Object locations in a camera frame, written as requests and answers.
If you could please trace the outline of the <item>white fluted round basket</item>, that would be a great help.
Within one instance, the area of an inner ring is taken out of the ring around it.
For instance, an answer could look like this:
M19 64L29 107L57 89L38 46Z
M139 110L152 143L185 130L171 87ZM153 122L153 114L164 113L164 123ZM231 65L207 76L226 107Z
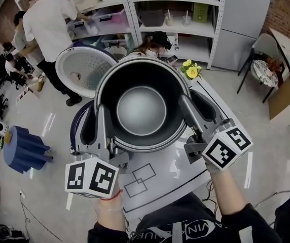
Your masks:
M120 61L128 54L127 50L122 46L112 46L106 48L106 50L118 61Z

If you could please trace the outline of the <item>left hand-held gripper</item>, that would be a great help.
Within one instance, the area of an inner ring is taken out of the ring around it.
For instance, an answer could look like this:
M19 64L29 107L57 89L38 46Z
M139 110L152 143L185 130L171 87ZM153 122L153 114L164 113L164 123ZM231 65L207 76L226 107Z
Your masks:
M112 198L119 190L118 177L129 169L129 153L112 142L110 111L100 104L97 116L89 107L79 143L71 143L74 161L65 166L65 191L88 198Z

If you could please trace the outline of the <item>person's right forearm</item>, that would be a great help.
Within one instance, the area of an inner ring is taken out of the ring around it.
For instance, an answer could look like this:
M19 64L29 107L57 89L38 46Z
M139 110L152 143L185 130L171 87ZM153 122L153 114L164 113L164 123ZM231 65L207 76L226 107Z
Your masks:
M247 205L229 170L210 173L222 216L240 212Z

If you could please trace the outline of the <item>person's black printed shirt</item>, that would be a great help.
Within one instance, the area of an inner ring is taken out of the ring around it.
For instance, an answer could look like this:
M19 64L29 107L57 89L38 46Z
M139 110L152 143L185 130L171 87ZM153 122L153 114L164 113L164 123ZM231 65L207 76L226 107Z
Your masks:
M282 243L264 218L247 204L241 211L223 215L218 221L199 198L189 193L149 213L135 234L112 230L96 223L88 232L88 243L241 243L239 232L251 228L253 243Z

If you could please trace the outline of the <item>dark metal pot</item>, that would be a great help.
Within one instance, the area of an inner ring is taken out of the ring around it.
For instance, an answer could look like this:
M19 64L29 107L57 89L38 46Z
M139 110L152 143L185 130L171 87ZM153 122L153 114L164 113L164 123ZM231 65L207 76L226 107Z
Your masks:
M153 152L173 144L187 128L179 106L190 96L182 75L152 57L121 60L102 77L95 108L110 113L114 143L133 152Z

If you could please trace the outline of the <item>dark storage bin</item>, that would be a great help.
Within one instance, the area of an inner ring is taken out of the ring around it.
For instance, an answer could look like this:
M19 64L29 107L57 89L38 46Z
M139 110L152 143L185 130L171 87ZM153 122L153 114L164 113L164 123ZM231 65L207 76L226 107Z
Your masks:
M145 27L159 27L164 23L164 13L162 10L145 10L140 12L140 19Z

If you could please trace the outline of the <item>yellow flowers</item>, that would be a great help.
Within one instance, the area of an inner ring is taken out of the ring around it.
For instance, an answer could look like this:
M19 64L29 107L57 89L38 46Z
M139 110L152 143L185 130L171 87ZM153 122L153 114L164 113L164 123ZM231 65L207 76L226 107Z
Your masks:
M202 78L202 68L196 62L188 59L182 63L180 67L181 72L186 76L187 79L193 80L197 77Z

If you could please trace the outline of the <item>clear storage bin pink contents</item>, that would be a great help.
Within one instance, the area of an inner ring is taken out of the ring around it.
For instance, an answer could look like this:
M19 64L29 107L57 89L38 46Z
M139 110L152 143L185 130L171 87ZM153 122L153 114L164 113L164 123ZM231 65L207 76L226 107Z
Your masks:
M124 8L101 8L92 15L92 20L99 31L118 31L129 28L128 19Z

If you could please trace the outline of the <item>black capsule pet carrier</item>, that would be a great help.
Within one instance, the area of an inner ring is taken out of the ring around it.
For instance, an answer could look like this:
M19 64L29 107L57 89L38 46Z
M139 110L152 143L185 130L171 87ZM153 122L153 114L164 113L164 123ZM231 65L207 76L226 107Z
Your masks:
M0 240L8 240L12 237L11 229L4 224L0 224Z

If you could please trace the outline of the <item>clear storage bin black latches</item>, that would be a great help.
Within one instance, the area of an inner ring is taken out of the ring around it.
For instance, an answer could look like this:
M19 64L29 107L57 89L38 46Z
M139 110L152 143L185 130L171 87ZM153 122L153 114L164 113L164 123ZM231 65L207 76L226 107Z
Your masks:
M99 29L93 20L89 21L70 21L66 24L68 33L72 39L94 36L99 33Z

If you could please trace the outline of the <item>round table blue cloth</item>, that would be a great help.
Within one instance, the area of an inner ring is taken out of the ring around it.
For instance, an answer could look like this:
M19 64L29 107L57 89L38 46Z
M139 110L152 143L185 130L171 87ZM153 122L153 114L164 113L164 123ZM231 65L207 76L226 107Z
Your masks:
M28 129L12 126L9 129L12 137L3 146L5 163L19 173L30 169L40 170L53 157L46 155L50 147L45 145L41 137L33 135Z

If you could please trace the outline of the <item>clear plastic cup straw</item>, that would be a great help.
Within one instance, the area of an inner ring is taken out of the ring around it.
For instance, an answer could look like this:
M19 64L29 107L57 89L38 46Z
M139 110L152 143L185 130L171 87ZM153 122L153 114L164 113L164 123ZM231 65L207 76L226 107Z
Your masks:
M191 24L191 16L189 15L189 11L186 11L186 14L183 16L182 19L183 26L189 26Z

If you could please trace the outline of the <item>white box triangle cutouts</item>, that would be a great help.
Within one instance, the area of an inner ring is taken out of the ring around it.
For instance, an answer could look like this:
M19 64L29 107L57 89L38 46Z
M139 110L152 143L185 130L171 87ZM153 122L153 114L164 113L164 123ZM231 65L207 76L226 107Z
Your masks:
M26 87L16 98L16 105L27 95L27 94L33 94L33 91L30 87Z

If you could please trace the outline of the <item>grey white refrigerator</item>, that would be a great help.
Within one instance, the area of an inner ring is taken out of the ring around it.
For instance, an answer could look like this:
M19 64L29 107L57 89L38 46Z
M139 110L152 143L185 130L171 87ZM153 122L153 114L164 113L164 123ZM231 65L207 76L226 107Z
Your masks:
M212 65L239 71L259 37L270 0L225 0Z

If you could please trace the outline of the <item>green box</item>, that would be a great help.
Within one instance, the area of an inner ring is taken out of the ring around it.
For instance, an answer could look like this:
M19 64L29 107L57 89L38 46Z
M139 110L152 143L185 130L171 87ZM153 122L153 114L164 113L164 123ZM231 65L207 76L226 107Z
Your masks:
M194 3L193 4L193 21L206 23L208 18L208 4Z

